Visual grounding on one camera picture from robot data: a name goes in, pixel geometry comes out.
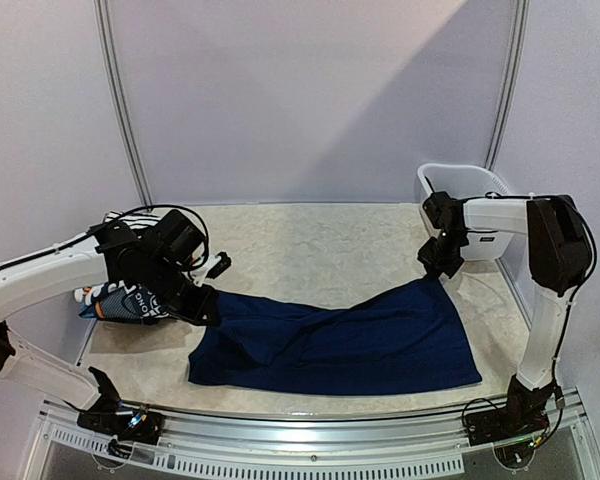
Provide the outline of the navy blue t-shirt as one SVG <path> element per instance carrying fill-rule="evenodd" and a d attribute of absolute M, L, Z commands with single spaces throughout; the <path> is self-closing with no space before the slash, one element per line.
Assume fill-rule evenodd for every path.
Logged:
<path fill-rule="evenodd" d="M 346 309 L 222 292 L 220 325 L 189 355 L 201 386 L 326 396 L 381 396 L 481 382 L 460 316 L 436 279 Z"/>

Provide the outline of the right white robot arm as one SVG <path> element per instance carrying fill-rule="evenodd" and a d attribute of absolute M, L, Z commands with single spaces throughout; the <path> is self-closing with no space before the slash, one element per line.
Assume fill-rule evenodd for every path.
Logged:
<path fill-rule="evenodd" d="M 571 196 L 485 195 L 457 199 L 445 191 L 429 195 L 422 209 L 438 231 L 417 258 L 429 277 L 451 278 L 464 263 L 461 249 L 476 232 L 504 232 L 527 239 L 528 271 L 535 283 L 531 330 L 507 393 L 497 427 L 517 436 L 536 417 L 534 404 L 556 386 L 556 367 L 577 292 L 595 270 L 597 247 Z"/>

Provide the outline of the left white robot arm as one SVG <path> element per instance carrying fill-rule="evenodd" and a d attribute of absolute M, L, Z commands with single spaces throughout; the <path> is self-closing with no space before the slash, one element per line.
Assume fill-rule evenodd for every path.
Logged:
<path fill-rule="evenodd" d="M 0 379 L 88 410 L 108 434 L 128 426 L 128 412 L 106 374 L 32 345 L 8 327 L 7 319 L 80 287 L 122 281 L 146 288 L 178 320 L 218 325 L 217 292 L 205 279 L 224 258 L 210 255 L 208 232 L 197 213 L 175 205 L 165 210 L 143 232 L 117 217 L 64 243 L 0 263 Z"/>

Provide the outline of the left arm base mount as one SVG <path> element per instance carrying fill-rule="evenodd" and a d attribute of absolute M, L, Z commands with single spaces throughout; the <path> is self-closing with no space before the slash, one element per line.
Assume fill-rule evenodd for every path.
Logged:
<path fill-rule="evenodd" d="M 99 397 L 89 409 L 79 411 L 77 425 L 109 436 L 107 454 L 120 459 L 130 459 L 136 443 L 156 446 L 165 416 L 146 405 L 125 403 L 103 371 L 95 367 L 89 367 L 88 371 L 96 380 Z"/>

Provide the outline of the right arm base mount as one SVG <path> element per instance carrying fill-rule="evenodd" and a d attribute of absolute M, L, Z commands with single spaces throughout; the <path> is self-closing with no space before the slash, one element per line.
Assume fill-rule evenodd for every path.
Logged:
<path fill-rule="evenodd" d="M 461 412 L 461 422 L 471 446 L 491 444 L 503 468 L 527 470 L 535 453 L 557 432 L 565 405 L 563 390 L 556 382 L 534 391 L 513 385 L 501 407 L 486 398 L 469 401 Z"/>

